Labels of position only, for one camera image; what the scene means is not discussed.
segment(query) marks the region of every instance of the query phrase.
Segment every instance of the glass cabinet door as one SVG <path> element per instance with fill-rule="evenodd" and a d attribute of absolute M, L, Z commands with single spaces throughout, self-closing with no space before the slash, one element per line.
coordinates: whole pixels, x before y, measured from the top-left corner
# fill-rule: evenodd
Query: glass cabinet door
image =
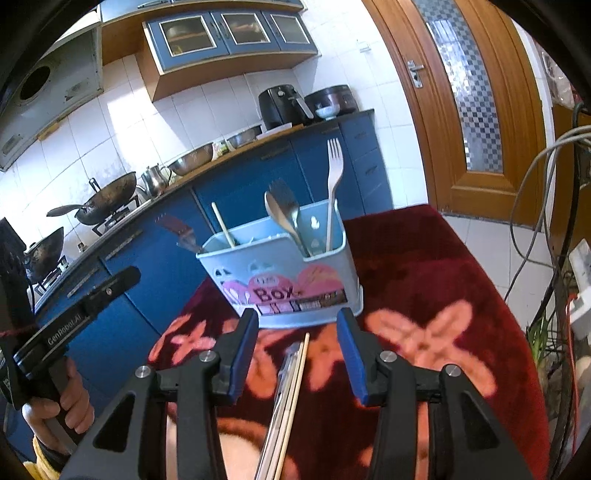
<path fill-rule="evenodd" d="M 147 27 L 148 40 L 153 42 L 164 72 L 228 54 L 221 32 L 208 12 L 161 18 Z"/>
<path fill-rule="evenodd" d="M 214 12 L 213 17 L 230 54 L 279 50 L 260 12 Z"/>
<path fill-rule="evenodd" d="M 316 51 L 309 32 L 297 15 L 265 13 L 279 47 L 287 51 Z"/>

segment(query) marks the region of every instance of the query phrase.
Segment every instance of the frying pan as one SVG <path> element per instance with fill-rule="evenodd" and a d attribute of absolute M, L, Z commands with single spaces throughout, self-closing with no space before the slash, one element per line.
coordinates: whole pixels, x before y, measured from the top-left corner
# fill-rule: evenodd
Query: frying pan
<path fill-rule="evenodd" d="M 89 183 L 96 193 L 84 205 L 64 205 L 49 210 L 47 216 L 59 217 L 77 209 L 76 219 L 80 223 L 98 225 L 129 202 L 135 192 L 137 181 L 135 172 L 132 171 L 113 180 L 104 189 L 99 187 L 95 179 L 90 179 Z"/>
<path fill-rule="evenodd" d="M 57 267 L 64 248 L 64 228 L 59 227 L 40 242 L 32 244 L 22 263 L 32 284 L 39 283 Z"/>

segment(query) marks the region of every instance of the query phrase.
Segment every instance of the frosted glass door window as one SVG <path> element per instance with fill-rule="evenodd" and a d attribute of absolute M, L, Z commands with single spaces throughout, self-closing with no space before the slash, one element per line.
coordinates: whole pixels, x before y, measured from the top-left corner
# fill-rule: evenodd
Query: frosted glass door window
<path fill-rule="evenodd" d="M 310 43 L 310 40 L 306 36 L 304 29 L 300 25 L 300 20 L 297 17 L 271 15 L 271 18 L 275 22 L 275 26 L 279 30 L 285 43 Z"/>
<path fill-rule="evenodd" d="M 201 15 L 161 22 L 160 28 L 173 57 L 216 48 L 216 43 Z"/>
<path fill-rule="evenodd" d="M 256 14 L 222 14 L 222 18 L 236 45 L 269 43 Z"/>
<path fill-rule="evenodd" d="M 495 99 L 470 27 L 454 0 L 413 0 L 441 55 L 456 100 L 469 171 L 502 173 Z"/>

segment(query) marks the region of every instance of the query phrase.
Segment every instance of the human hand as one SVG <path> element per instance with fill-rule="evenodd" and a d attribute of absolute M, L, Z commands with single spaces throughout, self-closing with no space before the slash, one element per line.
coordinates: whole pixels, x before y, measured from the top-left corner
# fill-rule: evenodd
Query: human hand
<path fill-rule="evenodd" d="M 90 405 L 90 396 L 82 385 L 82 377 L 76 370 L 74 360 L 68 358 L 66 368 L 70 381 L 60 397 L 60 405 L 68 412 L 66 425 L 76 433 L 84 433 L 95 420 L 95 409 Z M 43 445 L 66 455 L 67 450 L 64 445 L 45 425 L 45 420 L 52 419 L 59 414 L 60 405 L 46 398 L 34 397 L 22 408 L 22 416 L 25 417 L 31 430 Z"/>

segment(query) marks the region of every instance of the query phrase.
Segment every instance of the yellow sleeve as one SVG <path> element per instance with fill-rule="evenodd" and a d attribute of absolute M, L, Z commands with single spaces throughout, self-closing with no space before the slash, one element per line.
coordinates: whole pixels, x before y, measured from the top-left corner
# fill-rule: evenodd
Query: yellow sleeve
<path fill-rule="evenodd" d="M 37 437 L 33 437 L 33 449 L 35 450 L 35 455 L 37 455 L 37 463 L 25 462 L 23 465 L 27 471 L 35 480 L 58 480 L 60 474 L 51 467 L 43 455 Z"/>

